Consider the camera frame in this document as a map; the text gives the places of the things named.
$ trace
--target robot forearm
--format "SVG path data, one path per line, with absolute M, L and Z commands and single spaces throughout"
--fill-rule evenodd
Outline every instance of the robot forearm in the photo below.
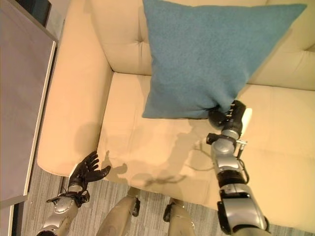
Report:
M 222 113 L 218 110 L 209 112 L 210 120 L 214 118 L 217 125 L 223 125 L 220 135 L 209 134 L 207 137 L 207 143 L 212 145 L 211 158 L 220 187 L 218 216 L 221 228 L 226 234 L 234 234 L 245 228 L 257 228 L 263 231 L 262 235 L 268 235 L 264 231 L 268 229 L 268 222 L 250 187 L 246 185 L 249 176 L 240 159 L 245 144 L 244 141 L 238 140 L 242 132 L 241 119 L 244 111 L 245 106 L 235 101 L 230 113 L 224 116 L 225 120 L 222 120 Z M 239 154 L 234 156 L 237 142 L 241 142 L 241 148 Z
M 69 178 L 68 191 L 47 201 L 54 204 L 54 211 L 37 236 L 67 235 L 78 209 L 90 200 L 88 183 L 104 178 L 110 171 L 110 166 L 96 171 L 98 162 L 98 155 L 94 151 L 75 166 Z

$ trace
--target cream sofa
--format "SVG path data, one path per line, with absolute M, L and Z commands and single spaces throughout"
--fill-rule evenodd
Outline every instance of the cream sofa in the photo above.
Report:
M 253 109 L 243 160 L 273 224 L 315 232 L 315 1 L 176 0 L 190 5 L 304 2 L 240 92 Z M 37 162 L 68 176 L 97 149 L 107 180 L 216 209 L 207 120 L 145 119 L 151 56 L 141 0 L 73 0 L 48 94 Z

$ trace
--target robotic arm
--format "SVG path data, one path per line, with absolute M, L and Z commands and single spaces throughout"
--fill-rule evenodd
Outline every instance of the robotic arm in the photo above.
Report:
M 96 171 L 98 162 L 98 155 L 94 151 L 75 166 L 69 178 L 68 191 L 47 201 L 54 204 L 54 212 L 46 220 L 37 236 L 65 236 L 68 233 L 71 222 L 78 213 L 78 208 L 90 200 L 88 183 L 104 178 L 111 169 L 107 166 Z
M 218 217 L 222 231 L 228 235 L 270 236 L 268 221 L 247 186 L 249 175 L 241 160 L 246 144 L 245 141 L 239 140 L 245 109 L 243 103 L 234 101 L 227 115 L 220 112 L 218 107 L 209 111 L 210 122 L 222 127 L 220 135 L 210 133 L 207 137 L 207 144 L 212 146 L 211 158 L 220 187 Z M 234 156 L 237 143 L 240 148 L 237 156 Z M 94 151 L 74 168 L 70 175 L 68 191 L 47 201 L 54 204 L 54 212 L 37 236 L 65 236 L 68 233 L 78 208 L 90 199 L 88 183 L 104 178 L 110 171 L 110 166 L 96 171 L 98 162 L 97 153 Z M 98 236 L 113 233 L 123 236 L 127 233 L 131 216 L 136 217 L 139 214 L 139 193 L 139 189 L 130 188 L 127 196 L 108 213 L 97 233 Z M 163 219 L 170 223 L 169 236 L 195 235 L 194 224 L 182 201 L 171 199 Z
M 218 217 L 222 231 L 228 235 L 270 235 L 268 221 L 247 185 L 249 175 L 240 159 L 246 144 L 240 141 L 242 117 L 245 105 L 234 101 L 229 113 L 223 114 L 218 108 L 209 111 L 209 120 L 216 126 L 222 126 L 220 135 L 210 133 L 207 144 L 212 146 L 211 158 L 220 187 Z M 233 153 L 240 143 L 237 156 Z

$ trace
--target cabinet door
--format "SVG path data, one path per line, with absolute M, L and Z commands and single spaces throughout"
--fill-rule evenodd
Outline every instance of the cabinet door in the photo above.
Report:
M 54 39 L 15 1 L 1 0 L 1 208 L 27 191 Z

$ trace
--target teal pillow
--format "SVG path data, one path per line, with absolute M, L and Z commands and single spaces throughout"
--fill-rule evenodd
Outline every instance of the teal pillow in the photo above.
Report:
M 227 111 L 304 4 L 185 6 L 143 0 L 152 62 L 144 118 Z

